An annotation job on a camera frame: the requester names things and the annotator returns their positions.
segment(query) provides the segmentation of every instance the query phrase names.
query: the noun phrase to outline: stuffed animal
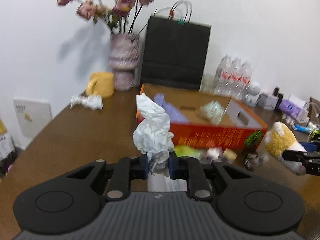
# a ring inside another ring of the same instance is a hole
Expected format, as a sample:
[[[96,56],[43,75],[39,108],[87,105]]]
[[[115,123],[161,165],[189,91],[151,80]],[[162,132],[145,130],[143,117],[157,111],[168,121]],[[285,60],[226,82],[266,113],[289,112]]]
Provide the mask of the stuffed animal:
[[[306,151],[284,123],[275,122],[271,130],[266,133],[264,142],[267,152],[286,166],[292,173],[296,175],[306,174],[306,168],[301,163],[287,161],[282,158],[282,153],[285,150]]]

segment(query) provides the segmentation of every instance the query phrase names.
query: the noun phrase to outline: cardboard box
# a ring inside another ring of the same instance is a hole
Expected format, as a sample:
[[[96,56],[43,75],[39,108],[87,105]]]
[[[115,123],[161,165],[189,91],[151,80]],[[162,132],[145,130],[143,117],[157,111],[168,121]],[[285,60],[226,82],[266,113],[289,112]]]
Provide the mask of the cardboard box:
[[[170,123],[174,145],[189,145],[194,148],[222,147],[232,150],[257,148],[267,131],[267,125],[253,111],[230,97],[152,84],[143,84],[141,93],[145,93],[150,99],[157,93],[164,94],[164,100],[188,118],[189,124]],[[226,109],[219,125],[209,123],[196,113],[200,106],[212,100],[219,101]],[[137,111],[137,124],[142,120],[143,117]]]

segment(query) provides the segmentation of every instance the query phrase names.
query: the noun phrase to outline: wooden table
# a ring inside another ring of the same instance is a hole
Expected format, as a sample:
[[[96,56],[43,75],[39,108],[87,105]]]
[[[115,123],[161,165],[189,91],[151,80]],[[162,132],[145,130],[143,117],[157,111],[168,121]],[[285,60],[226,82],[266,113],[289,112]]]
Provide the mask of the wooden table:
[[[126,156],[139,156],[132,142],[135,129],[137,89],[115,92],[103,100],[103,110],[92,111],[81,106],[64,109],[35,138],[15,162],[12,171],[0,184],[0,240],[10,240],[20,232],[12,212],[16,196],[23,190],[52,179],[96,159],[115,163]],[[256,108],[268,124],[279,115]],[[295,133],[298,140],[307,136]],[[259,152],[264,151],[263,144]],[[236,160],[242,165],[243,159]],[[296,190],[303,197],[306,212],[298,232],[306,239],[320,237],[320,177],[295,176],[275,159],[255,171],[256,174]],[[132,190],[145,191],[146,181],[134,181]]]

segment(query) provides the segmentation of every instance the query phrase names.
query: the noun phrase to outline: purple box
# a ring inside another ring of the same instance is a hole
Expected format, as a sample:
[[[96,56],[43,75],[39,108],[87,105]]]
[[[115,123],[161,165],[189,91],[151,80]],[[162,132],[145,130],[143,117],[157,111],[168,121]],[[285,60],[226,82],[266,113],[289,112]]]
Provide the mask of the purple box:
[[[285,114],[291,116],[294,119],[297,119],[301,108],[296,106],[295,104],[291,103],[289,100],[284,99],[282,100],[281,104],[279,105],[279,109],[284,112]]]

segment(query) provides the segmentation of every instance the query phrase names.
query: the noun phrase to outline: flower vase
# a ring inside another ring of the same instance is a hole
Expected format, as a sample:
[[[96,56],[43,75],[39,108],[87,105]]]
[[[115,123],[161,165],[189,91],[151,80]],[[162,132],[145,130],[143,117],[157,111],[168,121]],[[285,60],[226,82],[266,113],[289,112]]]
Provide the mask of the flower vase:
[[[130,90],[134,83],[134,69],[139,64],[139,36],[127,33],[111,34],[108,64],[115,73],[115,89]]]

